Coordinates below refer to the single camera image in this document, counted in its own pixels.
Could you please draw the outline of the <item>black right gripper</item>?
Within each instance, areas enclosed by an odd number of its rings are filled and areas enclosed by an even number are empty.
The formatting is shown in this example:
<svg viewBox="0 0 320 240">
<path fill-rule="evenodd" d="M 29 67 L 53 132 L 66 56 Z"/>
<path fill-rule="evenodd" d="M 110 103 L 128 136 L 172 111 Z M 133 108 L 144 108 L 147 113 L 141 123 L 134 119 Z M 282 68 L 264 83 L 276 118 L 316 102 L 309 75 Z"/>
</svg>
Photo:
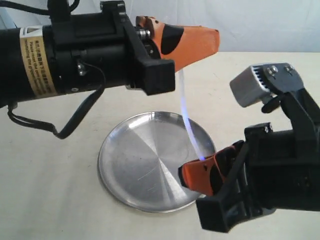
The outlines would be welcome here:
<svg viewBox="0 0 320 240">
<path fill-rule="evenodd" d="M 183 187 L 206 195 L 196 201 L 201 225 L 235 226 L 277 209 L 319 211 L 319 106 L 306 89 L 283 94 L 279 104 L 291 130 L 249 126 L 245 141 L 178 168 Z"/>
</svg>

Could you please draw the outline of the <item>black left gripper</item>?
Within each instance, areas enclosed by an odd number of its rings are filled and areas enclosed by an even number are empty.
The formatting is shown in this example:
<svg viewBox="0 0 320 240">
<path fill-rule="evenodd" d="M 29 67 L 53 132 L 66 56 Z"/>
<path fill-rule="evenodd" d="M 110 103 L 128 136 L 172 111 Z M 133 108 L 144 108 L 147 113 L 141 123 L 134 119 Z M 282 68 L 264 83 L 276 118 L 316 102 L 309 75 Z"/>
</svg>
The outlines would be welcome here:
<svg viewBox="0 0 320 240">
<path fill-rule="evenodd" d="M 100 12 L 72 14 L 66 0 L 48 3 L 57 74 L 67 92 L 128 86 L 147 95 L 175 90 L 172 60 L 152 58 L 122 0 L 100 3 Z"/>
</svg>

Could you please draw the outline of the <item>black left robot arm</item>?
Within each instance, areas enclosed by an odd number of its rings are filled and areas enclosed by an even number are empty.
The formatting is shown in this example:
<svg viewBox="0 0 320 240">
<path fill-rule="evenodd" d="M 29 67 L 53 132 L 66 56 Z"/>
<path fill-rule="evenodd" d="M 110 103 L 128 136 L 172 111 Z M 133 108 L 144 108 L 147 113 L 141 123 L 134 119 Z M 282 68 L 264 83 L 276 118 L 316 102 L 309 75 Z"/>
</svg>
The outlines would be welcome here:
<svg viewBox="0 0 320 240">
<path fill-rule="evenodd" d="M 102 1 L 100 12 L 85 14 L 73 14 L 76 0 L 49 0 L 46 9 L 7 0 L 0 5 L 51 21 L 0 32 L 2 106 L 118 86 L 149 96 L 172 92 L 176 72 L 220 46 L 217 29 L 146 15 L 132 23 L 122 0 Z"/>
</svg>

